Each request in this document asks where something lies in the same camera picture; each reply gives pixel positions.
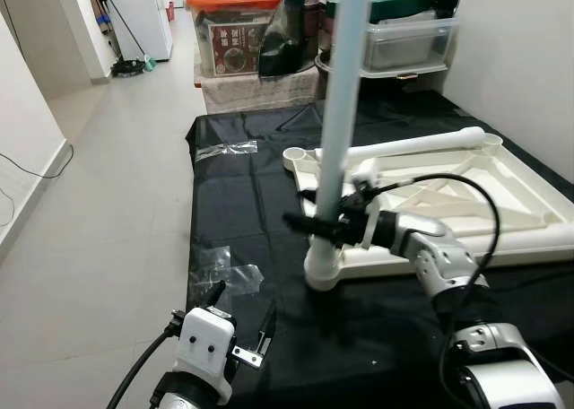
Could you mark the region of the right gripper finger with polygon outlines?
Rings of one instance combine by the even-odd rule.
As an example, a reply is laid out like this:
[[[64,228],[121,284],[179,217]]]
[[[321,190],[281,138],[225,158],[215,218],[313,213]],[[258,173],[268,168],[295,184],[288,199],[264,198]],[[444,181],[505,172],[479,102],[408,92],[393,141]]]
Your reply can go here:
[[[283,223],[291,231],[308,236],[317,236],[321,239],[339,239],[340,222],[328,222],[316,217],[303,215],[303,213],[283,213]]]

